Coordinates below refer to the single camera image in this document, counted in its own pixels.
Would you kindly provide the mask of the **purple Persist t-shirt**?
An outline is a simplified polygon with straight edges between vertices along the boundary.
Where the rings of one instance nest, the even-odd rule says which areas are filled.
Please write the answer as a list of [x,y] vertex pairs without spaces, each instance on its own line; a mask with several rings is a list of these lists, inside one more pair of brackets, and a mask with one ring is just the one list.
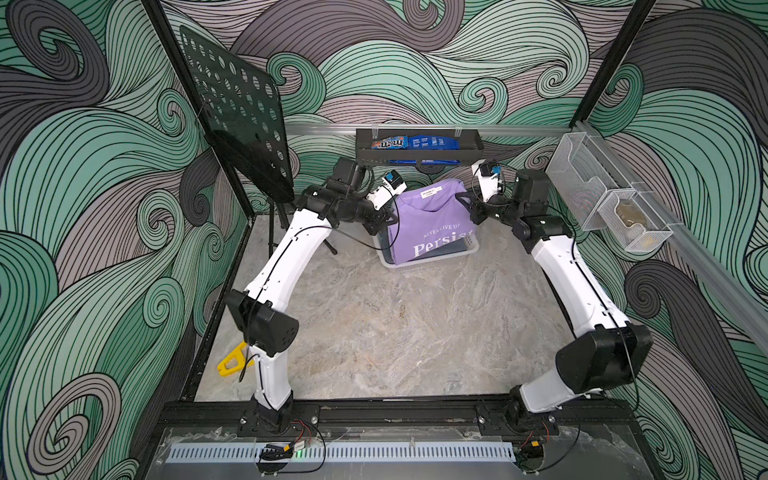
[[466,191],[461,180],[449,178],[396,197],[399,223],[389,227],[388,236],[397,264],[475,232],[468,211],[455,199],[456,193]]

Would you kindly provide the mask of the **white perforated plastic basket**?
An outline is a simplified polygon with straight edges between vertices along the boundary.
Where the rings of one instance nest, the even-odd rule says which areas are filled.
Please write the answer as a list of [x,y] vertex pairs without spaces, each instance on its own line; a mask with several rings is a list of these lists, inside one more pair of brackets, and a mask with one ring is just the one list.
[[382,234],[372,237],[372,240],[374,246],[377,248],[376,253],[381,264],[390,270],[406,269],[431,262],[460,258],[477,253],[480,249],[478,239],[474,234],[472,234],[462,240],[452,242],[446,246],[439,247],[433,251],[425,253],[424,255],[416,257],[409,262],[395,264],[391,255],[391,251],[389,249],[385,249],[385,246],[389,244],[387,233],[383,232]]

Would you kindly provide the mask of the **grey t-shirt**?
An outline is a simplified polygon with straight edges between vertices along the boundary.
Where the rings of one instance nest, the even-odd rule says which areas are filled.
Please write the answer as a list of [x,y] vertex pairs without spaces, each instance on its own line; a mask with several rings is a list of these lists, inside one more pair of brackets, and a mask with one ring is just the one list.
[[396,265],[397,264],[395,256],[394,256],[394,253],[393,253],[393,250],[392,250],[392,247],[389,245],[388,241],[385,241],[384,244],[382,245],[381,253],[382,253],[382,256],[383,256],[383,259],[384,259],[384,263],[386,265]]

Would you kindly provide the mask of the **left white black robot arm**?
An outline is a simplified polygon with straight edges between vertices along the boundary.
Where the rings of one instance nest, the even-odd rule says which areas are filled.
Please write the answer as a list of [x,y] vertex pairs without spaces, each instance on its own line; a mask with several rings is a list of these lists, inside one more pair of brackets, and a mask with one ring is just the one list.
[[342,223],[357,223],[371,236],[399,223],[397,196],[406,189],[391,170],[381,185],[363,192],[362,166],[341,158],[322,185],[307,187],[295,207],[285,235],[266,265],[243,291],[232,290],[225,303],[243,335],[243,368],[255,374],[253,417],[281,432],[293,421],[293,390],[287,351],[299,332],[299,321],[286,313],[294,288],[309,261]]

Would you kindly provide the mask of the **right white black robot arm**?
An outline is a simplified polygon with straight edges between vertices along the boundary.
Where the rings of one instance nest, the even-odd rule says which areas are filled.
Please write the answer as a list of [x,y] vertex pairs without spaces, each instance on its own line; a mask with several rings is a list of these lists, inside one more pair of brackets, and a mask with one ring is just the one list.
[[500,166],[480,162],[472,175],[458,200],[475,224],[494,219],[511,228],[545,274],[574,336],[549,371],[511,390],[508,422],[523,423],[579,397],[635,386],[653,345],[650,330],[632,323],[600,286],[578,251],[575,226],[549,203],[547,174],[518,171],[509,196]]

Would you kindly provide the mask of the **blue candy packet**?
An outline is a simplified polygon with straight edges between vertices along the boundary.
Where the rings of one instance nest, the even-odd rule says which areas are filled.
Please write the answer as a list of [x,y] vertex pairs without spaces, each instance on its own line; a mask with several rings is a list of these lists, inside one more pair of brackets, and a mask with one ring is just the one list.
[[455,151],[460,149],[459,141],[452,137],[435,135],[391,136],[374,140],[373,150],[439,150]]

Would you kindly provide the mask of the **black perforated music stand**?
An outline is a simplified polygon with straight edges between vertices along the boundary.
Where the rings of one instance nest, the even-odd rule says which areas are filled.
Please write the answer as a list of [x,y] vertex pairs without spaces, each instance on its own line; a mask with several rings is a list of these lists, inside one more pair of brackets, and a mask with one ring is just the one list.
[[194,30],[179,28],[180,46],[214,150],[266,197],[269,252],[277,247],[275,223],[289,226],[295,208],[293,169],[280,95],[265,71]]

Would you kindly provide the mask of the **yellow plastic triangle tool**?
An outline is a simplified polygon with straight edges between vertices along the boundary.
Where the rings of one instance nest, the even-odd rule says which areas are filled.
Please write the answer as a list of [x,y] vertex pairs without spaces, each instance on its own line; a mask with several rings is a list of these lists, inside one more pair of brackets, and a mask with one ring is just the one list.
[[248,345],[241,342],[237,347],[230,351],[217,365],[217,372],[221,377],[229,377],[241,373],[246,363],[246,353]]

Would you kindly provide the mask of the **black wall tray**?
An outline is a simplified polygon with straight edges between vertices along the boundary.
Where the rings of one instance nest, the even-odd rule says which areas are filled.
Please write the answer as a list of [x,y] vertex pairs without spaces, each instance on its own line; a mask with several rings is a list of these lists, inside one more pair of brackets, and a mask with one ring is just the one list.
[[[391,136],[435,135],[452,137],[460,149],[439,150],[373,150],[374,140]],[[469,165],[484,157],[485,147],[475,129],[453,128],[358,128],[355,133],[355,157],[367,165]]]

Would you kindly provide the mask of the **clear plastic wall bin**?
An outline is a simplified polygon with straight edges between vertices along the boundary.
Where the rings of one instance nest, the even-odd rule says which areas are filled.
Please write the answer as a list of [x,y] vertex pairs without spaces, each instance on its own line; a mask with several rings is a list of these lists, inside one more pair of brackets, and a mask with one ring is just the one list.
[[564,134],[546,174],[584,231],[607,227],[598,208],[619,186],[598,159],[598,148],[588,133]]

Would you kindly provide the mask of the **small clear wall bin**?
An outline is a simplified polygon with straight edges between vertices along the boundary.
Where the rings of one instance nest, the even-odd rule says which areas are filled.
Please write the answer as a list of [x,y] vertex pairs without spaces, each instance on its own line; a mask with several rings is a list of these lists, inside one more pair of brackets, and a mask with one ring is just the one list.
[[609,190],[597,211],[617,243],[628,253],[652,253],[673,234],[634,189]]

